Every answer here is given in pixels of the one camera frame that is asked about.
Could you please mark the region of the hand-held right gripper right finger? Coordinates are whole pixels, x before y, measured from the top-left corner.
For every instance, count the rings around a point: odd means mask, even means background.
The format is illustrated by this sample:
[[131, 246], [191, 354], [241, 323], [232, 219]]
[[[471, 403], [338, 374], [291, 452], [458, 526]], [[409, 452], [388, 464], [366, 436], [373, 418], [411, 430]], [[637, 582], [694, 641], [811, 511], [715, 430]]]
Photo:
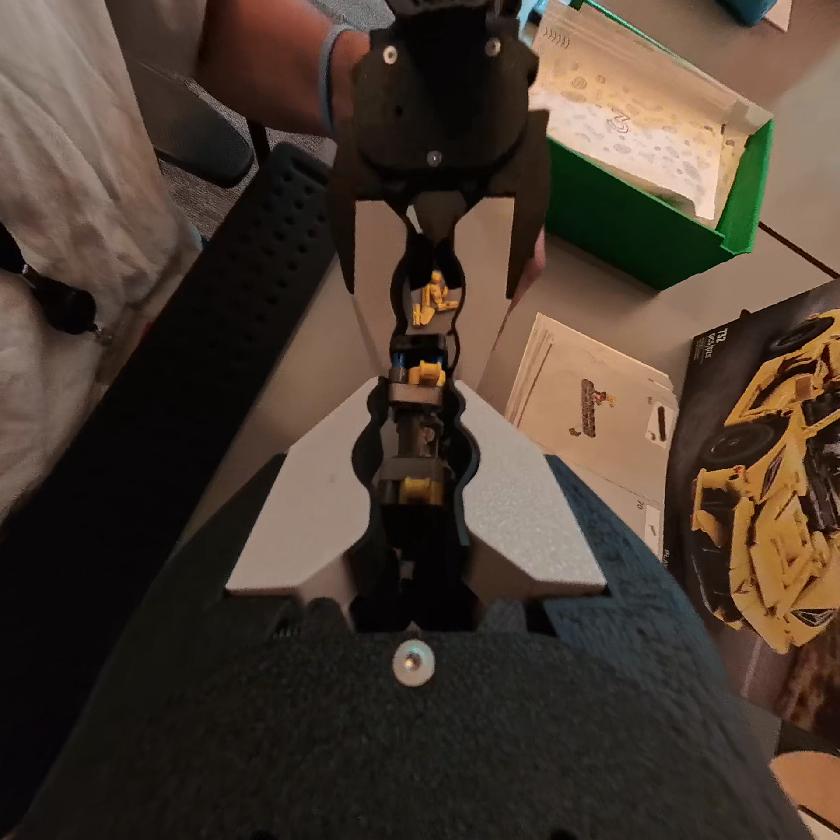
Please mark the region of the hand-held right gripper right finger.
[[597, 595], [606, 578], [539, 446], [472, 391], [460, 423], [478, 466], [463, 489], [471, 541], [466, 582], [477, 597]]

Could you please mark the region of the black mat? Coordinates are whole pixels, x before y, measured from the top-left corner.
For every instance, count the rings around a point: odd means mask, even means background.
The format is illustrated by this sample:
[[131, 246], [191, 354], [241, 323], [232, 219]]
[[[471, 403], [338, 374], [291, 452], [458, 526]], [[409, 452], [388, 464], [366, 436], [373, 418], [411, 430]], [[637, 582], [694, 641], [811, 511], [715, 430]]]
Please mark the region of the black mat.
[[1, 823], [21, 820], [334, 255], [329, 167], [279, 143], [2, 527]]

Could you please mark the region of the lego set box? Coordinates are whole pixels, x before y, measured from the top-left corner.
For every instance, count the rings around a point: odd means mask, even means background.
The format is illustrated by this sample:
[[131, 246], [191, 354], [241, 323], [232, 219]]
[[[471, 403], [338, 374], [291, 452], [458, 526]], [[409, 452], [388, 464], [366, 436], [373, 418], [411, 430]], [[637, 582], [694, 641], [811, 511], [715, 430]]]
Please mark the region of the lego set box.
[[839, 285], [690, 345], [665, 563], [784, 751], [839, 741]]

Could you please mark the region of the scattered yellow black lego pieces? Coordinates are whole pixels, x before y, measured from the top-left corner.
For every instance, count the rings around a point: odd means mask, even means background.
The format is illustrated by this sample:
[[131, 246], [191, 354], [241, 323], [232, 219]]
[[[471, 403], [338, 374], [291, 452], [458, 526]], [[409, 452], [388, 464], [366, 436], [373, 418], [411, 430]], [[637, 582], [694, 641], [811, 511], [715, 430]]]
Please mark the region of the scattered yellow black lego pieces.
[[429, 281], [411, 294], [410, 326], [426, 329], [460, 308], [460, 290], [451, 291], [440, 269], [433, 269]]

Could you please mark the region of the green plastic bin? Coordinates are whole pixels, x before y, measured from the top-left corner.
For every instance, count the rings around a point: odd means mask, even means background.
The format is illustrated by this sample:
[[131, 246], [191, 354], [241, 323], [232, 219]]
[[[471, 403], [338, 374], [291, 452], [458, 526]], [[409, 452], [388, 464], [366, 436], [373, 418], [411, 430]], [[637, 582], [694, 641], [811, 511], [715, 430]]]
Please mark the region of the green plastic bin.
[[[597, 3], [562, 4], [593, 5], [677, 56]], [[712, 227], [548, 137], [552, 176], [544, 223], [548, 234], [566, 239], [657, 291], [752, 252], [769, 169], [772, 117], [747, 140], [721, 218]]]

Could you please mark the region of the tan paper bag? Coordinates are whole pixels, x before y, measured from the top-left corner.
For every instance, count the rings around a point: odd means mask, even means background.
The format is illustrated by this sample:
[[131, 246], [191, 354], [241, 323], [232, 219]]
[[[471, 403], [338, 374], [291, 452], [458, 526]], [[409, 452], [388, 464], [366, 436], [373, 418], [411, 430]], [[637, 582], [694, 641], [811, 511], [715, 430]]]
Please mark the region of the tan paper bag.
[[552, 140], [717, 225], [766, 110], [586, 3], [549, 2], [532, 49]]

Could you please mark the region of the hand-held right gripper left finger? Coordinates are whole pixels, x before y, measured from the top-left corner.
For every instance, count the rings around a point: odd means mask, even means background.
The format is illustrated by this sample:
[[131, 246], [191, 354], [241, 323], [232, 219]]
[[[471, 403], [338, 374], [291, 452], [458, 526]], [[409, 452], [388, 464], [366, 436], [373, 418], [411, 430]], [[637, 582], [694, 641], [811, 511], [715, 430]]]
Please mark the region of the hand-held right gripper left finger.
[[371, 478], [353, 463], [372, 420], [373, 377], [288, 450], [226, 582], [230, 595], [354, 599], [387, 568]]

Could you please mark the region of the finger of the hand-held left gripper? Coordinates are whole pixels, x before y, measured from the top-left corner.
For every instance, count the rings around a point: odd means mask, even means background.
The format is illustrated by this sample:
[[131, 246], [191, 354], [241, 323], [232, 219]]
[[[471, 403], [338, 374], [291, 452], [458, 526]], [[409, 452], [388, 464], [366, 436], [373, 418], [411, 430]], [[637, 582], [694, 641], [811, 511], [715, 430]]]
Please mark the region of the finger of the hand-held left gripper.
[[458, 340], [455, 378], [477, 387], [505, 320], [515, 201], [486, 197], [455, 226], [455, 255], [464, 274], [454, 319]]
[[390, 343], [396, 327], [392, 281], [406, 251], [416, 216], [405, 217], [383, 201], [355, 204], [353, 307], [374, 371], [385, 375], [391, 366]]

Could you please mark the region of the open instruction booklet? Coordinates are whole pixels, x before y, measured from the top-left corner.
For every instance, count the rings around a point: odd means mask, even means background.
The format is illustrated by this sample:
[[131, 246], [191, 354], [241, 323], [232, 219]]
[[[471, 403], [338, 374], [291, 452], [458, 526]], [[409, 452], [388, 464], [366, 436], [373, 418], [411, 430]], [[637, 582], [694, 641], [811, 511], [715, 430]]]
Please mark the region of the open instruction booklet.
[[666, 374], [536, 316], [505, 418], [560, 458], [661, 560], [677, 416]]

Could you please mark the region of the partly built lego car chassis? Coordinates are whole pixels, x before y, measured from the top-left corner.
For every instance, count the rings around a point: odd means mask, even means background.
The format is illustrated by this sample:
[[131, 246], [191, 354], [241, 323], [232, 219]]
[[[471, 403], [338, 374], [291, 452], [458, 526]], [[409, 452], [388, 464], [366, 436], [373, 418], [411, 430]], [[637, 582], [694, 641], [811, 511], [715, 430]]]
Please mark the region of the partly built lego car chassis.
[[381, 428], [383, 460], [374, 475], [396, 590], [407, 595], [445, 562], [456, 473], [448, 399], [448, 340], [439, 332], [392, 338]]

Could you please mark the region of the wooden instruction sign board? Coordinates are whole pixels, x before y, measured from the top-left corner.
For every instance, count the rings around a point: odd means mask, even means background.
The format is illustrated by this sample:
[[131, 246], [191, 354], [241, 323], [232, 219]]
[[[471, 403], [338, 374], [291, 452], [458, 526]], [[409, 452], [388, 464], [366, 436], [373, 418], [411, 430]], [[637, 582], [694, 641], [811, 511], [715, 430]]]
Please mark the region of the wooden instruction sign board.
[[781, 788], [816, 838], [839, 835], [839, 758], [829, 752], [783, 752], [770, 762]]

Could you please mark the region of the person's left forearm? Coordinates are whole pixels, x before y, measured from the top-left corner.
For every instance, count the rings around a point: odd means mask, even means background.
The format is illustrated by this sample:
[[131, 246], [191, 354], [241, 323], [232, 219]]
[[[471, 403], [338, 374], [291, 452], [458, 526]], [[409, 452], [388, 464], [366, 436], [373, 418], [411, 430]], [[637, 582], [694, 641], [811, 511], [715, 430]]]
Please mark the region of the person's left forearm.
[[195, 79], [267, 128], [334, 138], [354, 107], [367, 33], [303, 1], [207, 2]]

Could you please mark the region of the person's left hand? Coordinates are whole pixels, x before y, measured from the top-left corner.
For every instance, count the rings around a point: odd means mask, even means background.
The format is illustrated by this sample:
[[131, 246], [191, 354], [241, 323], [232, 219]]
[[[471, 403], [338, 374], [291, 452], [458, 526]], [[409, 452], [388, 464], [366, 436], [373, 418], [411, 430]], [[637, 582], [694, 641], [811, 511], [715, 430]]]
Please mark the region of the person's left hand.
[[545, 230], [541, 228], [534, 246], [533, 255], [524, 267], [517, 289], [511, 299], [510, 311], [512, 311], [524, 298], [527, 291], [537, 279], [541, 277], [546, 265], [545, 255]]

